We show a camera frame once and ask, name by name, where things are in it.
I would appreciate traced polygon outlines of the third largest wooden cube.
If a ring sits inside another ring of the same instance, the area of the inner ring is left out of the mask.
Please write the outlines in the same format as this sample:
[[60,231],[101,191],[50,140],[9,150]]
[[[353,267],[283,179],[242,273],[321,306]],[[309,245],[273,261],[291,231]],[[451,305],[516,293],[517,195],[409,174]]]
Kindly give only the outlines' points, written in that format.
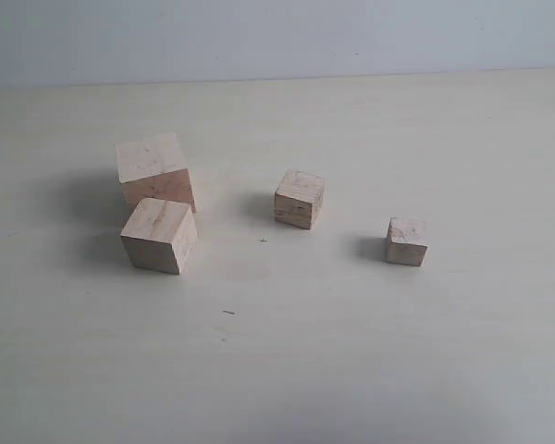
[[322,208],[326,181],[300,170],[288,170],[274,193],[274,219],[311,229]]

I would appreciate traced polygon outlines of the smallest wooden cube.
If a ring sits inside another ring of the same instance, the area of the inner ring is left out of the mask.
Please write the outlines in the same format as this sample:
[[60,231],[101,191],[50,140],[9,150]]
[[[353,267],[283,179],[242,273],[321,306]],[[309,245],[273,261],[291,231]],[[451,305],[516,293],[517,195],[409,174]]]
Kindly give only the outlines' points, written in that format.
[[425,221],[398,216],[389,220],[385,255],[388,263],[419,267],[427,248]]

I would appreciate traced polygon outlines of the second largest wooden cube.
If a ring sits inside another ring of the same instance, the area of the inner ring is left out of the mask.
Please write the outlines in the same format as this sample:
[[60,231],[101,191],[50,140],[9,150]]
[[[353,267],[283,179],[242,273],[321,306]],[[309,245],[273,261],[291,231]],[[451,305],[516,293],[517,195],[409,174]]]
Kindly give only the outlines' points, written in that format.
[[135,206],[120,238],[133,266],[180,275],[197,235],[188,203],[143,198]]

